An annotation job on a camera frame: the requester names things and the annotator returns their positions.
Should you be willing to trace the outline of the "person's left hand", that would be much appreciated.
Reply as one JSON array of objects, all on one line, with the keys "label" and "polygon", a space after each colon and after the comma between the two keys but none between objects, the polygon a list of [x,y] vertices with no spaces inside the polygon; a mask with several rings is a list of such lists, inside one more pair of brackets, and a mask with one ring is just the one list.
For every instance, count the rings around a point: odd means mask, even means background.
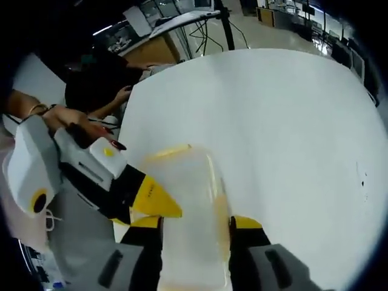
[{"label": "person's left hand", "polygon": [[82,149],[88,148],[99,138],[105,138],[116,149],[127,150],[113,137],[110,129],[104,127],[100,122],[89,120],[83,112],[56,105],[45,112],[42,118],[53,134],[58,129],[64,128]]}]

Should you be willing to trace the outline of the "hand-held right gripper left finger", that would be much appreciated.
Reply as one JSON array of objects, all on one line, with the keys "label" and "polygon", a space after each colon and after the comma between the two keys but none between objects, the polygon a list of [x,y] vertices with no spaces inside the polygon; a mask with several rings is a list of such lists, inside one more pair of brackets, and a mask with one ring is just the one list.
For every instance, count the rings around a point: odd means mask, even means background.
[{"label": "hand-held right gripper left finger", "polygon": [[146,216],[130,225],[120,243],[127,245],[136,255],[125,250],[114,250],[98,276],[98,284],[106,289],[115,279],[124,290],[156,290],[162,270],[163,218]]}]

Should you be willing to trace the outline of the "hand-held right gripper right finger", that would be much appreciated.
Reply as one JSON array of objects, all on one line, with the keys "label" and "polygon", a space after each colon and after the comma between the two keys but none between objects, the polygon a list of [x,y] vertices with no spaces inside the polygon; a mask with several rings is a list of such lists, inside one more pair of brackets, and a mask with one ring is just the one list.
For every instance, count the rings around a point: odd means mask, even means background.
[{"label": "hand-held right gripper right finger", "polygon": [[309,268],[280,244],[272,244],[252,218],[231,216],[229,271],[233,290],[313,290]]}]

